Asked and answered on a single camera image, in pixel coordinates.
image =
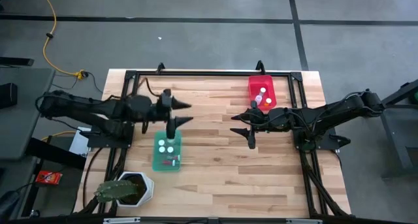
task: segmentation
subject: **small bottle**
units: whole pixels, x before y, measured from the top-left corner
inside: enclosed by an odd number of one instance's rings
[[[269,106],[272,103],[272,99],[266,99],[264,106]]]
[[[266,88],[261,88],[259,95],[263,96],[265,93],[266,93]]]
[[[257,103],[257,106],[258,106],[258,105],[260,105],[261,100],[263,100],[263,97],[262,97],[262,96],[257,95],[257,96],[255,97],[255,102]]]

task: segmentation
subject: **yellow cable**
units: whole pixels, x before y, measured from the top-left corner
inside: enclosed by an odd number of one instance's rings
[[[46,0],[46,2],[48,2],[48,4],[50,5],[50,8],[52,10],[52,14],[54,15],[54,26],[52,27],[51,32],[49,32],[49,34],[54,35],[54,31],[55,31],[55,28],[57,26],[57,15],[55,14],[54,7],[52,6],[50,0]],[[46,62],[48,62],[48,64],[51,65],[51,67],[53,67],[55,70],[57,70],[61,73],[76,76],[79,80],[83,79],[83,74],[82,73],[83,73],[84,70],[80,70],[78,72],[68,72],[68,71],[63,71],[60,68],[58,68],[57,66],[55,66],[54,64],[52,64],[52,62],[46,56],[46,47],[47,47],[49,42],[50,42],[50,37],[47,37],[46,41],[45,41],[45,44],[44,44],[44,48],[42,49],[42,52],[44,54],[44,58],[45,58]]]
[[[63,132],[56,133],[56,134],[51,135],[51,136],[59,136],[59,135],[64,135],[64,134],[69,134],[69,133],[76,133],[76,131],[63,131]],[[46,136],[46,137],[42,138],[41,140],[45,141],[45,140],[48,139],[48,137],[49,136]]]

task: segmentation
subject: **small red object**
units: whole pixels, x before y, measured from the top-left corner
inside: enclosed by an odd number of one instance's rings
[[[255,97],[260,93],[261,88],[266,88],[263,99],[257,106],[260,110],[270,110],[277,104],[276,94],[274,93],[273,78],[269,75],[250,76],[248,78],[249,102],[255,101]],[[265,106],[266,99],[272,99],[272,102]]]
[[[35,181],[43,184],[58,185],[62,176],[63,174],[60,172],[50,172],[41,170],[39,171],[37,179]]]

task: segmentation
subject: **wooden tabletop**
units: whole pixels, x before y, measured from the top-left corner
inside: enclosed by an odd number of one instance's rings
[[[324,105],[319,73],[309,71],[302,75],[308,106]],[[124,76],[123,69],[109,70],[103,99],[121,94]],[[141,124],[136,125],[125,170],[145,172],[155,182],[154,194],[138,208],[118,208],[118,216],[308,217],[300,158],[291,132],[258,133],[257,147],[250,150],[244,137],[229,130],[246,127],[231,120],[231,116],[244,112],[249,105],[248,77],[149,76],[148,79],[154,92],[170,88],[178,100],[193,105],[173,111],[175,116],[194,119],[179,128],[183,135],[182,167],[171,173],[154,172],[151,167],[153,137],[156,131],[165,130],[165,125],[150,123],[145,135],[141,134]],[[273,77],[273,81],[276,107],[291,107],[287,79]],[[156,100],[146,86],[138,93]],[[108,154],[109,150],[103,149],[93,162],[86,186],[87,201],[103,182]],[[92,155],[93,152],[88,155],[85,170]],[[338,158],[331,152],[318,151],[318,160],[325,188],[350,213]],[[316,189],[313,193],[319,210]],[[82,184],[76,211],[82,207],[81,197]]]

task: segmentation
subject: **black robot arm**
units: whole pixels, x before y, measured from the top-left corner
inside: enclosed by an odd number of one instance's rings
[[[171,118],[171,110],[189,108],[191,105],[171,97],[169,89],[160,94],[156,103],[152,103],[149,97],[143,95],[124,99],[112,95],[100,101],[77,97],[58,90],[45,93],[35,104],[42,116],[48,119],[67,116],[100,129],[100,132],[83,133],[84,136],[102,133],[116,140],[132,137],[132,124],[138,122],[143,123],[142,133],[145,133],[150,121],[167,122],[167,137],[174,138],[176,128],[193,119],[192,117]]]
[[[231,129],[244,136],[248,146],[255,148],[256,132],[287,132],[292,130],[303,141],[305,150],[314,148],[314,142],[329,129],[349,120],[362,117],[377,117],[385,109],[376,93],[368,89],[346,95],[341,101],[318,108],[274,108],[264,114],[255,101],[244,113],[232,117],[250,125],[247,129]]]

